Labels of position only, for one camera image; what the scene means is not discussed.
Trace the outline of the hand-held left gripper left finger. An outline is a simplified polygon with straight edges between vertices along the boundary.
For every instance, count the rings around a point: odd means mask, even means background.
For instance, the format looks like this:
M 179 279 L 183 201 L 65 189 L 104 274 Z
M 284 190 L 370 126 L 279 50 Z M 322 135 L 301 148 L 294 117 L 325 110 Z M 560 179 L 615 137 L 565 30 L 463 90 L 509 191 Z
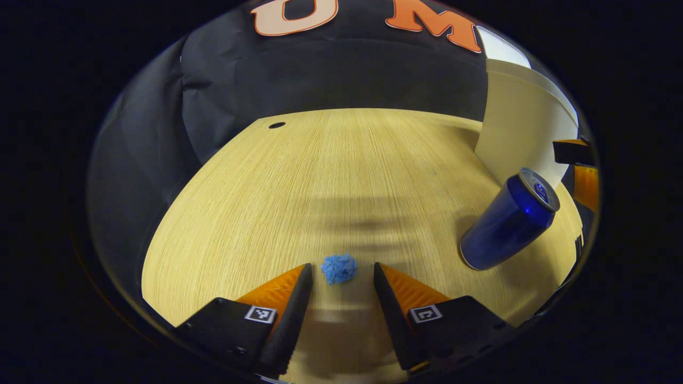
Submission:
M 300 265 L 236 300 L 212 299 L 176 333 L 233 369 L 278 379 L 288 370 L 313 286 L 312 265 Z

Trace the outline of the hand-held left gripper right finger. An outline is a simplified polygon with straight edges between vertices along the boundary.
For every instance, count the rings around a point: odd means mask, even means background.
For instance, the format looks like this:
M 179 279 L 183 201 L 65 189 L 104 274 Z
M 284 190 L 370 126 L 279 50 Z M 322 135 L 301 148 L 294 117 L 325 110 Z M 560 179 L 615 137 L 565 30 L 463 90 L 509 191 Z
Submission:
M 458 369 L 509 341 L 515 327 L 473 297 L 451 299 L 388 265 L 374 265 L 374 290 L 400 368 Z

